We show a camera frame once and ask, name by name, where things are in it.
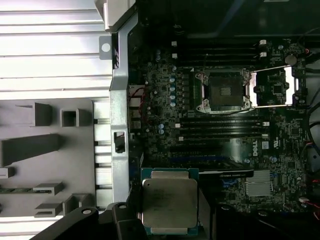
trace screw hole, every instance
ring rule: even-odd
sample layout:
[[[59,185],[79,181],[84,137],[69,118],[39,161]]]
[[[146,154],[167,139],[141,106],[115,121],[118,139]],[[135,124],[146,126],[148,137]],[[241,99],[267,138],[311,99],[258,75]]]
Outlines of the screw hole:
[[[111,49],[111,46],[109,43],[104,43],[102,46],[101,46],[101,50],[105,53],[109,52]]]

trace cpu socket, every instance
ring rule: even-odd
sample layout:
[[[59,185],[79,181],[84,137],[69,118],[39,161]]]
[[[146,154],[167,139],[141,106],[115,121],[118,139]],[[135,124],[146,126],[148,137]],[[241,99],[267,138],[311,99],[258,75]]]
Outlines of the cpu socket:
[[[250,72],[245,69],[214,69],[198,72],[202,102],[196,110],[206,114],[220,114],[249,109]]]

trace heatsink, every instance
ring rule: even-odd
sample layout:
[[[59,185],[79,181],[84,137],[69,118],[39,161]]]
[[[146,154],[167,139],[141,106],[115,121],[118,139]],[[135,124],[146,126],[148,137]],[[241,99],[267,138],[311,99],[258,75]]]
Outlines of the heatsink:
[[[249,197],[271,196],[273,184],[270,170],[256,170],[253,177],[246,178],[245,193]]]

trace circuit board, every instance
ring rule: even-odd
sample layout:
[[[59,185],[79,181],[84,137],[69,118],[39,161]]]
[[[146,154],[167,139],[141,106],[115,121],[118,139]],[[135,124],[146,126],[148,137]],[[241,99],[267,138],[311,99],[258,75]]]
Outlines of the circuit board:
[[[206,182],[205,192],[216,202],[241,212],[303,211],[305,49],[293,39],[183,47],[174,42],[152,56],[141,54],[135,66],[144,90],[129,109],[141,121],[130,131],[144,142],[142,165],[206,171],[231,160],[254,175]],[[294,79],[290,86],[286,70]],[[202,73],[207,78],[200,79]],[[256,105],[234,91],[246,88],[256,94]]]

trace metal panel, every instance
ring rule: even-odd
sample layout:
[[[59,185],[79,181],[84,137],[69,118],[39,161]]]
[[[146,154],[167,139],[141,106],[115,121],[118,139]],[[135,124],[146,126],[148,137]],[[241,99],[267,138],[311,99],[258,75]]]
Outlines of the metal panel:
[[[110,143],[99,137],[111,139],[112,63],[99,59],[99,37],[109,35],[93,0],[0,2],[0,100],[91,98],[95,119],[103,120],[103,127],[95,128],[99,165],[111,164]],[[110,168],[104,166],[98,174],[98,183],[110,183]],[[107,206],[112,189],[97,190],[97,198]],[[37,219],[29,225],[15,219],[12,227],[1,222],[2,236],[34,235],[56,220],[47,225]]]

